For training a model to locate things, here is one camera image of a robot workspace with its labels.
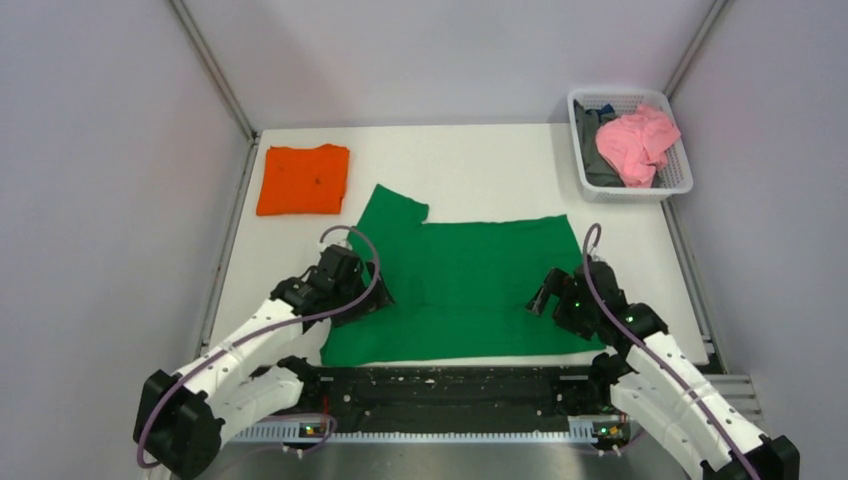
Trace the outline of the green t shirt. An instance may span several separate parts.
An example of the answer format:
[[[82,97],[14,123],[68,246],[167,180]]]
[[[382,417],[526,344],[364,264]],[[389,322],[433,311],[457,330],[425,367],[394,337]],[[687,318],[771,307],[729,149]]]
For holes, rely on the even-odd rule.
[[[571,272],[581,252],[567,216],[508,222],[433,223],[429,207],[377,185],[348,239],[378,257],[393,304],[331,330],[321,352],[332,367],[599,351],[526,303],[553,268]],[[358,234],[365,234],[365,244]]]

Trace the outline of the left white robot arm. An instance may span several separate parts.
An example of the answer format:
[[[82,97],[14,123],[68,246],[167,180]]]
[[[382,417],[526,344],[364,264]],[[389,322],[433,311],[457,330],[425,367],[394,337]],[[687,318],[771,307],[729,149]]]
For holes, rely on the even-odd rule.
[[[133,431],[139,465],[195,479],[246,428],[280,411],[314,410],[317,364],[331,329],[390,301],[378,255],[365,261],[327,246],[317,264],[279,282],[217,346],[145,381]]]

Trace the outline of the blue t shirt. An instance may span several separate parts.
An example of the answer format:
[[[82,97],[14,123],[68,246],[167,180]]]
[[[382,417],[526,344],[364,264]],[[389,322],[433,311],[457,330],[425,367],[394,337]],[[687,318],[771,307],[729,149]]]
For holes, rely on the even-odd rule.
[[[604,125],[618,117],[614,107],[610,104],[606,104],[603,107],[596,109],[594,113],[596,114],[600,125]]]

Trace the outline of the folded orange t shirt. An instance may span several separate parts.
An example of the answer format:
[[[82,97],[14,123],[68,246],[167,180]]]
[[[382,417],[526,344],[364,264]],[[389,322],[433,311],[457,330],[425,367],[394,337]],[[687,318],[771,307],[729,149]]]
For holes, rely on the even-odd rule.
[[[269,148],[256,214],[339,214],[347,190],[349,163],[350,150],[333,144]]]

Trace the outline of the grey t shirt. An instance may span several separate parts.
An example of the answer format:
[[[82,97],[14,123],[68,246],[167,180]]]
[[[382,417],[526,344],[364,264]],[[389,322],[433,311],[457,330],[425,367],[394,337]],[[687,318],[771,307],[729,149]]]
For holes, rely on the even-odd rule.
[[[577,138],[588,183],[596,187],[623,187],[624,182],[600,154],[596,144],[596,136],[600,128],[611,121],[600,125],[594,113],[596,109],[586,109],[577,100],[573,101],[573,107],[574,125],[577,128]]]

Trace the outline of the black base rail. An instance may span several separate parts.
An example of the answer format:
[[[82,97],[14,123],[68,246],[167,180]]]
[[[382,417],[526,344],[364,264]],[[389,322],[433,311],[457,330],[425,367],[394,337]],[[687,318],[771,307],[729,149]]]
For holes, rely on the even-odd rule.
[[[625,443],[633,418],[586,367],[315,367],[274,415],[329,415],[340,434],[567,433]]]

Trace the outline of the pink t shirt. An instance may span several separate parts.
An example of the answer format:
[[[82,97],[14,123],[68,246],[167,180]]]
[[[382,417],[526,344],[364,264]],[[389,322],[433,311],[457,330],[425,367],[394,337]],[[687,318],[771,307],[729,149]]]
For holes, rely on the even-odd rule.
[[[602,126],[596,136],[600,154],[628,188],[651,188],[669,163],[667,151],[681,138],[674,121],[662,110],[639,105]]]

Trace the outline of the white plastic basket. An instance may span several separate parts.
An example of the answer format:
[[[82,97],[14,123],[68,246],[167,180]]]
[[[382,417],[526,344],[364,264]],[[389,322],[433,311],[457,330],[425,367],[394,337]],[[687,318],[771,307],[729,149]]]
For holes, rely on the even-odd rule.
[[[590,202],[663,201],[694,178],[666,95],[587,87],[567,96],[578,182]]]

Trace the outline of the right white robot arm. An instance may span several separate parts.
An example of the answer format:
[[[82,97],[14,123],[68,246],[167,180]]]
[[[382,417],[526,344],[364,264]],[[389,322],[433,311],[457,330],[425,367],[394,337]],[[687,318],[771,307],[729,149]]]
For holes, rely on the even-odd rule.
[[[800,453],[748,420],[687,358],[668,325],[645,303],[631,303],[613,269],[587,257],[573,273],[548,271],[527,310],[549,301],[554,324],[612,348],[592,360],[586,393],[571,415],[621,412],[635,420],[691,479],[796,479]]]

